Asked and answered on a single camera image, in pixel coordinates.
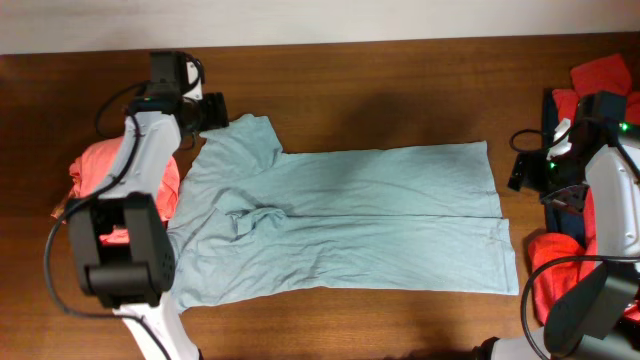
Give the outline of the light grey-blue t-shirt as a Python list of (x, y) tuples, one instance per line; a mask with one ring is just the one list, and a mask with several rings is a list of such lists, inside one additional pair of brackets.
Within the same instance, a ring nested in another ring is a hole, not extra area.
[(519, 291), (483, 142), (290, 154), (253, 115), (203, 137), (168, 226), (179, 310), (315, 287)]

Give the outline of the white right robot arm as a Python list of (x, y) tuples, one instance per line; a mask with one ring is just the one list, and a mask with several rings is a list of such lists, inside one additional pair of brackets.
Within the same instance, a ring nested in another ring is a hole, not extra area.
[(639, 130), (612, 118), (562, 121), (546, 147), (521, 150), (540, 161), (540, 178), (513, 173), (513, 189), (525, 184), (546, 203), (563, 192), (582, 190), (594, 198), (598, 251), (565, 256), (535, 270), (524, 290), (546, 270), (565, 263), (592, 263), (594, 271), (563, 295), (543, 327), (542, 346), (530, 330), (523, 337), (492, 338), (472, 352), (477, 359), (639, 360), (633, 331), (619, 324), (639, 292)]

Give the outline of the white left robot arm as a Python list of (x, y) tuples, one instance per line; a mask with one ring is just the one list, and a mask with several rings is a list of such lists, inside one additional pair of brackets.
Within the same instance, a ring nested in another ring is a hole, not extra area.
[(183, 135), (228, 126), (224, 97), (146, 95), (125, 114), (111, 169), (67, 207), (80, 287), (99, 300), (105, 317), (125, 323), (145, 358), (199, 359), (169, 294), (175, 256), (156, 198)]

